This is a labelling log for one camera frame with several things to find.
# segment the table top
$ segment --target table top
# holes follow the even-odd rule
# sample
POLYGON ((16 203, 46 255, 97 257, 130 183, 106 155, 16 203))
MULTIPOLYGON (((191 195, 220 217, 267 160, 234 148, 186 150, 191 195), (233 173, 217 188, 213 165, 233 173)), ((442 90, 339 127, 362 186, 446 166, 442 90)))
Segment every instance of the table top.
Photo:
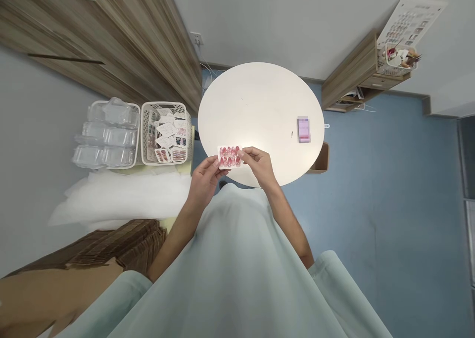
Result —
MULTIPOLYGON (((325 124, 312 90, 297 75, 270 63, 245 63, 214 80, 203 96, 198 130, 208 156, 219 146, 254 146, 268 152, 279 185, 295 181, 313 165, 322 148, 325 124), (297 140, 297 117, 310 123, 310 143, 297 140)), ((249 166, 228 177, 259 187, 249 166)))

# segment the pink press-on nails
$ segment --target pink press-on nails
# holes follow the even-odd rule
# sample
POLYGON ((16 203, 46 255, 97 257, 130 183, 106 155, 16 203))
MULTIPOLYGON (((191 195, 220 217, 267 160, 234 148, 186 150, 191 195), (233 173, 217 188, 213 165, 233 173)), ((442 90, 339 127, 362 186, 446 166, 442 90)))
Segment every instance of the pink press-on nails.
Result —
POLYGON ((232 169, 241 166, 241 159, 238 156, 240 146, 220 146, 218 147, 219 168, 222 170, 232 169))

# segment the cardboard box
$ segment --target cardboard box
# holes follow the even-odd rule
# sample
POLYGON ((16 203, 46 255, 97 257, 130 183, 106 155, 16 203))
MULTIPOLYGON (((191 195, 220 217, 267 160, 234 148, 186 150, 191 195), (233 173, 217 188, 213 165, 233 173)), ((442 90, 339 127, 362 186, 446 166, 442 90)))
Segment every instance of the cardboard box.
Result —
POLYGON ((330 147, 326 142, 323 143, 322 149, 312 167, 307 173, 324 173, 328 170, 328 160, 330 158, 330 147))

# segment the wooden shelf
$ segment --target wooden shelf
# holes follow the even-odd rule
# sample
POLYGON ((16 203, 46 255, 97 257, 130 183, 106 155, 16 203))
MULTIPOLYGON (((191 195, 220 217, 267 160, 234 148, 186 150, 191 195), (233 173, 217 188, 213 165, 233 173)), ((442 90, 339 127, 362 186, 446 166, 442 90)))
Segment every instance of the wooden shelf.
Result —
POLYGON ((350 102, 351 104, 338 103, 337 101, 336 103, 332 104, 331 107, 325 110, 337 111, 340 113, 347 113, 349 111, 352 111, 354 108, 358 107, 359 105, 366 103, 370 99, 384 92, 384 90, 377 90, 377 89, 364 88, 364 87, 361 87, 361 90, 363 91, 363 96, 365 97, 364 99, 360 100, 358 98, 348 97, 348 96, 341 97, 338 101, 350 102))
POLYGON ((411 77, 411 73, 393 77, 376 73, 378 34, 372 30, 322 85, 322 109, 347 113, 411 77), (346 97, 361 87, 365 99, 346 97))

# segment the electrical outlet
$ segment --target electrical outlet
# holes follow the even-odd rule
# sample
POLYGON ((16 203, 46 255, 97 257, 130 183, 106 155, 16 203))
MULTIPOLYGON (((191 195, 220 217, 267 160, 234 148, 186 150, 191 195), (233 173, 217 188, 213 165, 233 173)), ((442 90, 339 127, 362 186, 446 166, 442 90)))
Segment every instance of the electrical outlet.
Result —
POLYGON ((204 45, 203 38, 201 37, 201 34, 199 33, 192 33, 190 32, 191 35, 191 40, 195 45, 204 45))

